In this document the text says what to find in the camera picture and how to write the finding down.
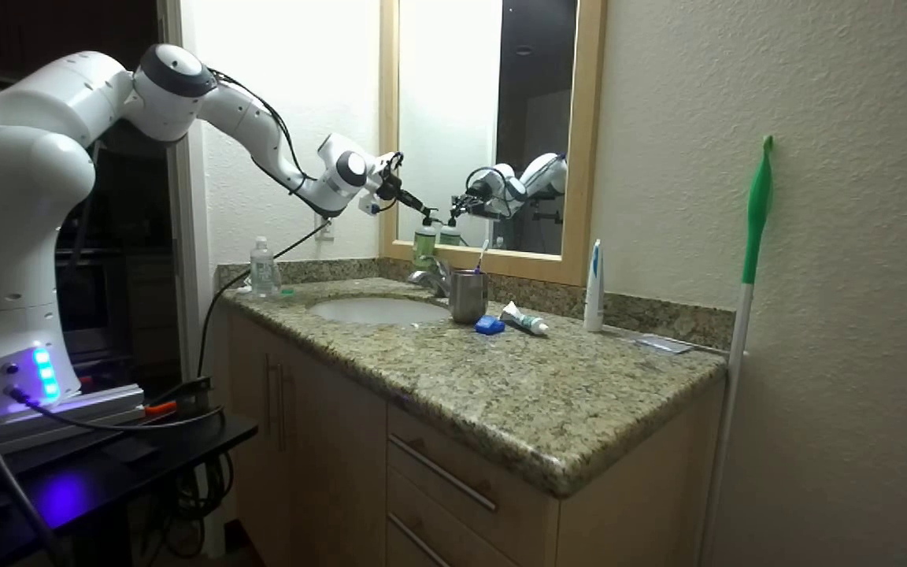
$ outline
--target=bathroom vanity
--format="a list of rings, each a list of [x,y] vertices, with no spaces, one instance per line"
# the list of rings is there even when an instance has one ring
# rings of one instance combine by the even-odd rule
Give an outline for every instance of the bathroom vanity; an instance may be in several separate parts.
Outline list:
[[[398,279],[227,295],[227,407],[265,564],[694,564],[723,362],[554,319],[551,336],[343,324],[333,295]]]

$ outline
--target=cabinet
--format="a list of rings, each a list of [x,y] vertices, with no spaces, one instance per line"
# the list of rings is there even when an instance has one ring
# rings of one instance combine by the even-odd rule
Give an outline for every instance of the cabinet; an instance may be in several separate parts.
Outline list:
[[[551,497],[389,407],[387,519],[431,564],[697,564],[718,387],[570,497]]]
[[[385,564],[385,403],[232,319],[231,410],[259,423],[236,459],[236,508],[262,560]]]
[[[238,519],[277,564],[697,564],[722,387],[551,497],[250,319],[231,329]]]

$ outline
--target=sink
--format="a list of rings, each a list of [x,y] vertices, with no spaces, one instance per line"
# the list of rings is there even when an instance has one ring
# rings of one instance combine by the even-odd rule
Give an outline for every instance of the sink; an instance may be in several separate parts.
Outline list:
[[[340,324],[366,324],[366,329],[422,329],[444,324],[449,312],[436,301],[408,300],[408,295],[337,295],[313,305],[315,315]]]

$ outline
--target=faucet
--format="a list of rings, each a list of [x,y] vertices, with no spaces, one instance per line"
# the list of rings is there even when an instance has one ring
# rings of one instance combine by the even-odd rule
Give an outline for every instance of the faucet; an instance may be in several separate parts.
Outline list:
[[[412,271],[408,279],[428,290],[431,300],[447,295],[447,268],[439,255],[431,255],[422,271]]]

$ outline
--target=blue object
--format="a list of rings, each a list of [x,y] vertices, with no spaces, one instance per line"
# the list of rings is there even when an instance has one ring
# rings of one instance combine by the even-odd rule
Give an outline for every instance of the blue object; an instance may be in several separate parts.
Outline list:
[[[482,319],[476,321],[476,330],[479,330],[479,333],[502,333],[502,330],[505,330],[505,321],[493,319],[493,315],[482,315]]]

